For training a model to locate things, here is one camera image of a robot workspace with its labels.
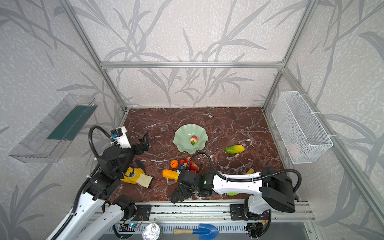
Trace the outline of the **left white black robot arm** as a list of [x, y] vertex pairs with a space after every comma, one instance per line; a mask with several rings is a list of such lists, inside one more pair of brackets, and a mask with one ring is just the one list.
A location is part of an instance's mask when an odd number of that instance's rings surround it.
[[[101, 131], [112, 142], [101, 155], [94, 146], [94, 130]], [[135, 217], [135, 202], [127, 196], [120, 196], [98, 219], [85, 226], [120, 185], [133, 159], [150, 149], [148, 134], [144, 134], [138, 144], [131, 145], [126, 133], [125, 127], [113, 129], [110, 133], [100, 126], [89, 129], [88, 141], [97, 165], [77, 192], [70, 212], [48, 236], [49, 240], [98, 240], [120, 220]]]

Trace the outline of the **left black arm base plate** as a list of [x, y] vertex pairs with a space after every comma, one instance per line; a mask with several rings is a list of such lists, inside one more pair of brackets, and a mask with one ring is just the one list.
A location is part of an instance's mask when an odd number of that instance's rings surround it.
[[136, 205], [135, 212], [131, 217], [128, 218], [128, 221], [132, 222], [146, 222], [150, 219], [152, 206], [151, 205]]

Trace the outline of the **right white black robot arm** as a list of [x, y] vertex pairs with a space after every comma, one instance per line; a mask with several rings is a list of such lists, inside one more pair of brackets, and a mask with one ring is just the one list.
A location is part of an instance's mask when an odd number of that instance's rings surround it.
[[228, 193], [248, 194], [244, 214], [264, 215], [268, 210], [284, 213], [296, 211], [294, 194], [302, 183], [302, 175], [295, 169], [275, 171], [264, 167], [261, 172], [249, 175], [224, 175], [218, 171], [210, 155], [202, 153], [209, 160], [212, 171], [204, 175], [195, 174], [189, 166], [177, 171], [164, 170], [163, 177], [179, 183], [172, 195], [172, 203], [183, 202], [192, 195], [210, 197]]

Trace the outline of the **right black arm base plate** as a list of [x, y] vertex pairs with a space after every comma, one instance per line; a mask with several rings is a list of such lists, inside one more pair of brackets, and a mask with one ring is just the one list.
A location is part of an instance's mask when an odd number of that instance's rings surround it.
[[230, 215], [232, 221], [258, 221], [267, 222], [271, 218], [271, 210], [264, 211], [261, 215], [253, 214], [245, 209], [244, 204], [231, 204]]

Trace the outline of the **fake orange tangerine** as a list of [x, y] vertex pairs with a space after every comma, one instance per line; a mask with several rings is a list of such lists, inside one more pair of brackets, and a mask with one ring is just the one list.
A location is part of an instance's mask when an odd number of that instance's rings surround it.
[[179, 166], [179, 162], [177, 160], [172, 160], [170, 166], [172, 169], [177, 169]]

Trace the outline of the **fake dark avocado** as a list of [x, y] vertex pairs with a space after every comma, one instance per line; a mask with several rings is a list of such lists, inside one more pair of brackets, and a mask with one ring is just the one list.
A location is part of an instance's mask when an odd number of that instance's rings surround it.
[[172, 197], [171, 197], [171, 202], [172, 202], [173, 204], [176, 204], [176, 203], [178, 203], [179, 201], [180, 201], [180, 198], [179, 198], [178, 194], [177, 194], [177, 193], [173, 194]]

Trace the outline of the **fake green yellow mango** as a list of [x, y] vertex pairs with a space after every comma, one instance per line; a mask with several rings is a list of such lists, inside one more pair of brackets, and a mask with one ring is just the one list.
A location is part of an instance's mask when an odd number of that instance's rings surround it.
[[235, 146], [231, 146], [231, 147], [226, 147], [225, 151], [228, 154], [238, 154], [238, 153], [244, 152], [245, 148], [242, 145], [235, 145]]

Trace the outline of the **fake red grape bunch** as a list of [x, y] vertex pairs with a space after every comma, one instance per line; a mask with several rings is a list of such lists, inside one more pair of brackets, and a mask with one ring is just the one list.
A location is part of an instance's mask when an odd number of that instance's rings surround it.
[[194, 174], [198, 174], [200, 172], [199, 166], [191, 160], [191, 157], [187, 157], [185, 160], [179, 161], [178, 169], [180, 171], [188, 170]]

